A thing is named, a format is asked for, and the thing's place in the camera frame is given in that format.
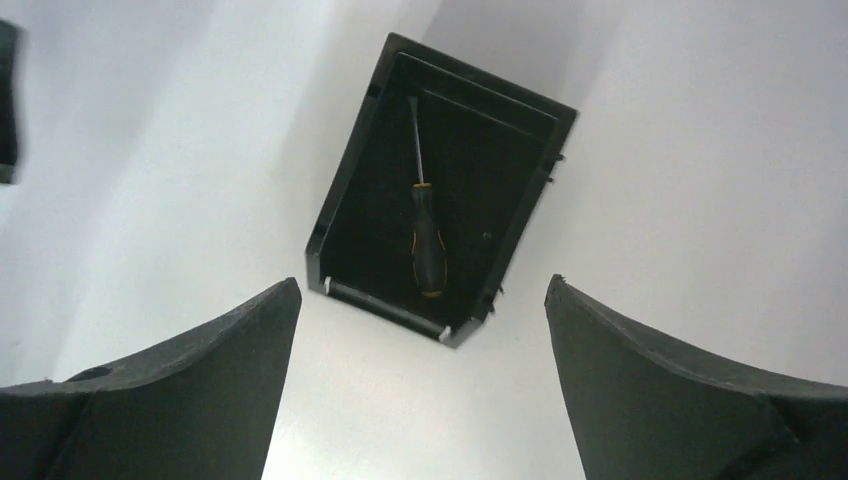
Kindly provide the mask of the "yellow black handled screwdriver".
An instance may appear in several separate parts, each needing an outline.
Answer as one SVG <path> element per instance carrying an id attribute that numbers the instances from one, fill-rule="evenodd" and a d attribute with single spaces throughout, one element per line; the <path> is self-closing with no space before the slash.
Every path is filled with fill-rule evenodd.
<path id="1" fill-rule="evenodd" d="M 425 180 L 418 122 L 418 98 L 409 97 L 417 182 L 413 199 L 413 241 L 411 258 L 416 285 L 425 298 L 440 297 L 447 282 L 447 259 L 444 242 L 433 209 L 433 185 Z"/>

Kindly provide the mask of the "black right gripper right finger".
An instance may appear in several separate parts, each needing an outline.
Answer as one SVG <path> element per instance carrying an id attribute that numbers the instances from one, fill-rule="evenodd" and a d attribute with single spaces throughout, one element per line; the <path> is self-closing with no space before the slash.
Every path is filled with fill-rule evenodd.
<path id="1" fill-rule="evenodd" d="M 752 367 L 551 279 L 545 309 L 589 479 L 843 479 L 847 390 Z"/>

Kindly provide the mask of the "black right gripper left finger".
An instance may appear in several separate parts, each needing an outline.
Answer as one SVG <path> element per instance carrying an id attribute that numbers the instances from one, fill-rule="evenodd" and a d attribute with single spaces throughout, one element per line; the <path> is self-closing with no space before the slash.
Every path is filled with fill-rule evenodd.
<path id="1" fill-rule="evenodd" d="M 5 479 L 258 479 L 301 307 L 294 279 L 63 382 L 1 391 Z"/>

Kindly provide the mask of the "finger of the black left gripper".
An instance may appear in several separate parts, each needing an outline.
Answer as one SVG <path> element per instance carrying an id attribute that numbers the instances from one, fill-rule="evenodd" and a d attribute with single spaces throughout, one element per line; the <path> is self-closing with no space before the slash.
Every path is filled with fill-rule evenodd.
<path id="1" fill-rule="evenodd" d="M 14 72 L 19 28 L 1 20 L 1 183 L 12 184 L 18 161 L 18 130 L 15 116 Z"/>

